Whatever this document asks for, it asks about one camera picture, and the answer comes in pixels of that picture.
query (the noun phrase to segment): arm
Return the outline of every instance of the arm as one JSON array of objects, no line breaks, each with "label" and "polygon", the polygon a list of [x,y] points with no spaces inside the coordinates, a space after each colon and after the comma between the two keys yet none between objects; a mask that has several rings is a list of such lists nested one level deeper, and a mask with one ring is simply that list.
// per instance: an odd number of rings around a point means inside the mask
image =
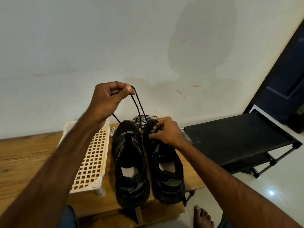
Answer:
[{"label": "arm", "polygon": [[87,111],[2,214],[1,227],[57,227],[92,137],[129,94],[134,95],[135,91],[125,83],[102,83],[95,87]]},{"label": "arm", "polygon": [[165,119],[157,126],[163,131],[151,134],[150,138],[171,145],[183,154],[235,227],[301,227],[269,200],[198,151],[184,138],[176,122]]}]

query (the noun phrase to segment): hand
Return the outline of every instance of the hand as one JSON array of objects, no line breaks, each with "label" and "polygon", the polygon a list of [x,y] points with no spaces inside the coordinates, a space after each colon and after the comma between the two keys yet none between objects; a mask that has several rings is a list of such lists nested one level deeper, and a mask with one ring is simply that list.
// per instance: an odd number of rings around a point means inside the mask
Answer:
[{"label": "hand", "polygon": [[173,121],[172,119],[164,119],[159,121],[153,129],[157,130],[158,128],[162,128],[163,130],[150,134],[150,139],[160,140],[167,145],[173,146],[174,148],[177,148],[183,142],[187,142],[186,138],[181,133],[177,122]]},{"label": "hand", "polygon": [[121,100],[130,94],[135,95],[135,90],[127,83],[118,81],[100,83],[95,86],[91,103],[84,117],[97,122],[100,129],[105,120],[117,109]]}]

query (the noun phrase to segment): right hand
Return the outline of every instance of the right hand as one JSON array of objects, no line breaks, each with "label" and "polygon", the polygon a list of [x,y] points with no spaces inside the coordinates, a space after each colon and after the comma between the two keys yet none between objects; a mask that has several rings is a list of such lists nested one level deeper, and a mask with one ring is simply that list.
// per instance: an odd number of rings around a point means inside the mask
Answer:
[{"label": "right hand", "polygon": [[160,140],[167,145],[173,146],[174,148],[177,148],[183,142],[187,141],[184,135],[181,133],[177,122],[173,121],[172,119],[164,119],[159,121],[153,129],[157,130],[158,128],[162,128],[163,130],[150,134],[150,139]]}]

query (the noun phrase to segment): left hand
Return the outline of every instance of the left hand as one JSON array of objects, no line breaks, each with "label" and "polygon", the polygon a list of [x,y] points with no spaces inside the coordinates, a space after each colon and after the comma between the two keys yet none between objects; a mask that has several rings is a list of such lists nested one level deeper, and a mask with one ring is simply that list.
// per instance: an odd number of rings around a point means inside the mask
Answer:
[{"label": "left hand", "polygon": [[128,95],[135,95],[135,90],[127,83],[108,82],[95,86],[91,103],[84,117],[94,120],[101,128],[105,120],[116,110],[118,104]]}]

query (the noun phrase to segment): fingernail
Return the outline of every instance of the fingernail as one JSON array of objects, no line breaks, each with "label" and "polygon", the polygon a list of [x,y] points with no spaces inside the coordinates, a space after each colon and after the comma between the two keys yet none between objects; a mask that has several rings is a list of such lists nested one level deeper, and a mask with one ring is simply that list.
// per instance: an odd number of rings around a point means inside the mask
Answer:
[{"label": "fingernail", "polygon": [[127,90],[131,93],[133,91],[133,88],[131,86],[127,86]]}]

